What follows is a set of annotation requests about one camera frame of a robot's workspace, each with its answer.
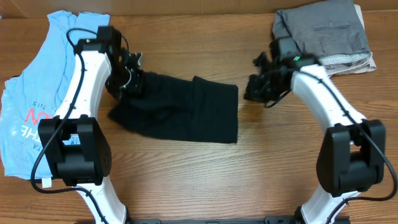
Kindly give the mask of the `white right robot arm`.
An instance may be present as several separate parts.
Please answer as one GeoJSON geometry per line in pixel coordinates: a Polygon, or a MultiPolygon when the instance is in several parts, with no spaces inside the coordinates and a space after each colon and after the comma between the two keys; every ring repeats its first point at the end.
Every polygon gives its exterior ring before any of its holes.
{"type": "Polygon", "coordinates": [[[290,37],[269,45],[271,58],[253,60],[258,74],[249,77],[244,99],[278,104],[289,93],[310,109],[323,131],[316,172],[319,185],[294,215],[269,216],[265,223],[349,223],[339,212],[350,200],[380,183],[384,177],[386,129],[353,108],[313,54],[303,54],[290,37]]]}

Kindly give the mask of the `black t-shirt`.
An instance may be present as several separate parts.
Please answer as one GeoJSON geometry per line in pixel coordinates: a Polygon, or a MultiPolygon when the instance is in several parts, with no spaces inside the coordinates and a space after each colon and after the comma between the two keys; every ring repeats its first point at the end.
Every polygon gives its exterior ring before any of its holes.
{"type": "Polygon", "coordinates": [[[109,118],[143,136],[178,141],[236,143],[238,87],[145,74],[142,95],[120,99],[109,118]]]}

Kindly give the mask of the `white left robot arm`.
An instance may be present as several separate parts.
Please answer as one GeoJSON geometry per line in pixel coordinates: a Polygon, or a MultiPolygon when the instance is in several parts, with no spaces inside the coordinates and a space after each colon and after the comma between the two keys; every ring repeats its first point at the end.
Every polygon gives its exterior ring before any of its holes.
{"type": "Polygon", "coordinates": [[[132,223],[111,183],[111,148],[96,118],[103,90],[117,100],[142,95],[143,55],[130,53],[126,38],[112,26],[98,27],[95,35],[71,43],[74,74],[55,116],[39,121],[43,149],[30,183],[42,194],[78,192],[95,223],[132,223]]]}

